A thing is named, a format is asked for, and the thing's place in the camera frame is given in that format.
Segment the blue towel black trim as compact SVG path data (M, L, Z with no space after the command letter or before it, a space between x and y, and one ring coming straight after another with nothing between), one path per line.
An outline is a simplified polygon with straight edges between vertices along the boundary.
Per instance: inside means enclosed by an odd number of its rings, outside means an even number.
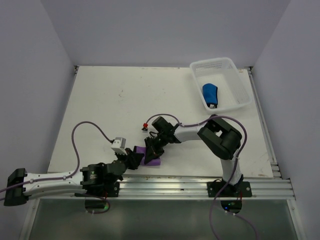
M212 83L206 83L202 86L202 94L205 104L210 109L218 107L218 87Z

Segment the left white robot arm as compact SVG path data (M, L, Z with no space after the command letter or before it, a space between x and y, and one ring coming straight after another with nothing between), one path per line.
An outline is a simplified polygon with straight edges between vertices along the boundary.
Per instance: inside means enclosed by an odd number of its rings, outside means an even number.
M7 179L3 205L20 206L30 199L49 195L75 194L75 196L117 197L120 181L127 170L136 170L145 154L125 149L126 154L116 153L111 163L90 164L76 173L49 174L28 173L25 168L16 169Z

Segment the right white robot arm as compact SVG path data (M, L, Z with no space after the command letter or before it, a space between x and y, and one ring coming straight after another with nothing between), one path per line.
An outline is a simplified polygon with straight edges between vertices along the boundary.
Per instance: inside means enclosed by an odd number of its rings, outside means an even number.
M200 123L191 125L183 125L180 122L173 125L160 114L156 117L151 124L157 130L156 136L144 139L145 165L160 158L168 144L202 141L220 159L223 192L232 197L241 190L243 174L239 167L239 154L244 145L241 144L242 134L226 121L231 120L230 117L214 114Z

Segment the white plastic basket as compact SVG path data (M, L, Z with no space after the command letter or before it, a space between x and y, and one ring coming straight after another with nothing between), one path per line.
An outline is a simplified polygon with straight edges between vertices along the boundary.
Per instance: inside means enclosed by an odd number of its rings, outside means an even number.
M218 57L192 62L190 65L193 80L205 110L210 114L218 114L238 110L249 105L252 97L245 86L245 81L228 57ZM213 84L218 87L218 106L207 107L203 96L203 85Z

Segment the left black base bracket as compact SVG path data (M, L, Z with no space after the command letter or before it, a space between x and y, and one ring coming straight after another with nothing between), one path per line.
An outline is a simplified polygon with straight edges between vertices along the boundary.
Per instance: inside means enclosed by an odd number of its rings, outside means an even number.
M84 197L84 196L92 196L92 197L101 197L101 198L116 198L119 196L120 191L120 183L110 183L110 184L99 184L99 185L91 185L88 186L85 193L75 193L75 197Z

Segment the black base bracket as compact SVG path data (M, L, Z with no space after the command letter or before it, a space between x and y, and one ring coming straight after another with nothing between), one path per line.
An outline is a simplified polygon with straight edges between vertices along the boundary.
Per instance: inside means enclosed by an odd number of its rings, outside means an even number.
M214 198L217 193L225 185L224 181L215 180L206 183L207 193L209 198ZM228 184L218 195L220 198L236 198L236 197L252 197L251 185L248 181L242 181L236 185Z
M101 197L101 198L116 198L119 196L120 191L120 183L110 183L110 184L99 184L99 185L91 185L88 186L85 193L75 193L75 197L84 197L84 196L92 196L92 197Z

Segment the right black base bracket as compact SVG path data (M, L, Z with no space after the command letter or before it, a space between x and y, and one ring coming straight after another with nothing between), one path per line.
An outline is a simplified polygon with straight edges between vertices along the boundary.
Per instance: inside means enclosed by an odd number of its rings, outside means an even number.
M209 198L214 198L217 193L225 185L224 181L215 180L206 183L207 193ZM252 197L251 185L248 181L242 181L236 185L228 184L218 195L220 198L236 198L236 197Z

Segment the aluminium mounting rail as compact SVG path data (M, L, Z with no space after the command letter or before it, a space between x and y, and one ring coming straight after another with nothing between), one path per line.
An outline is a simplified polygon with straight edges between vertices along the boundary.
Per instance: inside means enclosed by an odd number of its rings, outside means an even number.
M208 200L207 182L221 181L218 178L173 177L173 176L126 176L120 181L118 197L121 200ZM249 178L252 197L219 197L221 200L293 200L295 194L290 180ZM73 193L46 195L38 198L63 196Z

